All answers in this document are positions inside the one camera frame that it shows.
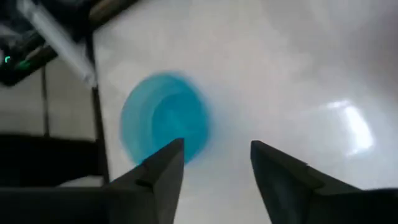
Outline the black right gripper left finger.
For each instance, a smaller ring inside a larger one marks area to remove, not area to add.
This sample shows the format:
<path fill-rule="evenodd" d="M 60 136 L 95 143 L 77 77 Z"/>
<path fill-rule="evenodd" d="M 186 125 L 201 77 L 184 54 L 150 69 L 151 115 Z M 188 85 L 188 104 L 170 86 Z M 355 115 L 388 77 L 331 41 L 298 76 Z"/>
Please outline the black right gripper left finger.
<path fill-rule="evenodd" d="M 174 224 L 183 172 L 178 138 L 106 186 L 109 224 Z"/>

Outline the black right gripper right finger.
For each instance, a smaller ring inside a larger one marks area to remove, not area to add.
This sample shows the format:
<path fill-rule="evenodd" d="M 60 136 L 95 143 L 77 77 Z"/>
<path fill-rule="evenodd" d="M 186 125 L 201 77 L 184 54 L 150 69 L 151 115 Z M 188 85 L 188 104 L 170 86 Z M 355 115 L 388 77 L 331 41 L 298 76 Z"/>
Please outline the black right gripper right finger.
<path fill-rule="evenodd" d="M 272 224 L 371 224 L 364 192 L 270 145 L 251 142 L 251 164 Z"/>

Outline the blue translucent bowl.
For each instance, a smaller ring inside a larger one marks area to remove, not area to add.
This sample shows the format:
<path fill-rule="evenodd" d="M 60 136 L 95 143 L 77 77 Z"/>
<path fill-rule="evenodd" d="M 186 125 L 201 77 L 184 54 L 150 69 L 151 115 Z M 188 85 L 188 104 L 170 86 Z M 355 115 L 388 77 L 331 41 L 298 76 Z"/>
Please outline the blue translucent bowl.
<path fill-rule="evenodd" d="M 211 127 L 203 95 L 178 70 L 140 81 L 124 102 L 119 124 L 125 151 L 136 164 L 178 138 L 189 163 L 204 150 Z"/>

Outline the black box structure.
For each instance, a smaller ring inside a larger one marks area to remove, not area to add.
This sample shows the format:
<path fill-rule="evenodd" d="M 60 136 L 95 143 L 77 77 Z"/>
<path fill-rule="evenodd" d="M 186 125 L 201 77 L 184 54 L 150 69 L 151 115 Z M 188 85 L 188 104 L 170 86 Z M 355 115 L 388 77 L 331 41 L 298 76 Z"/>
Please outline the black box structure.
<path fill-rule="evenodd" d="M 86 176 L 108 178 L 95 141 L 0 134 L 0 187 L 54 187 Z"/>

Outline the black device with green light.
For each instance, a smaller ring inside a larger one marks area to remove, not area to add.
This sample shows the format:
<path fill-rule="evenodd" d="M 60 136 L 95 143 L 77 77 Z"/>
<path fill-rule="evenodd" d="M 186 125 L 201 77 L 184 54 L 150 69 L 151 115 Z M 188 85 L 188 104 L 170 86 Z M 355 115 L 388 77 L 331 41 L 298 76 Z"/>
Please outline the black device with green light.
<path fill-rule="evenodd" d="M 0 85 L 14 86 L 57 57 L 37 32 L 0 33 Z"/>

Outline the silver aluminium frame post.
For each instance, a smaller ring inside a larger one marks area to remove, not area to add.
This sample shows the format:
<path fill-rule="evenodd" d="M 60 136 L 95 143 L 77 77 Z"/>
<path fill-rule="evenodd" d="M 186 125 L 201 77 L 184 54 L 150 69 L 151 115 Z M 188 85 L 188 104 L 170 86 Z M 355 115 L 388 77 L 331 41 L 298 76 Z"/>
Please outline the silver aluminium frame post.
<path fill-rule="evenodd" d="M 17 9 L 88 87 L 98 86 L 95 68 L 84 52 L 85 44 L 74 42 L 62 25 L 40 3 L 17 0 Z"/>

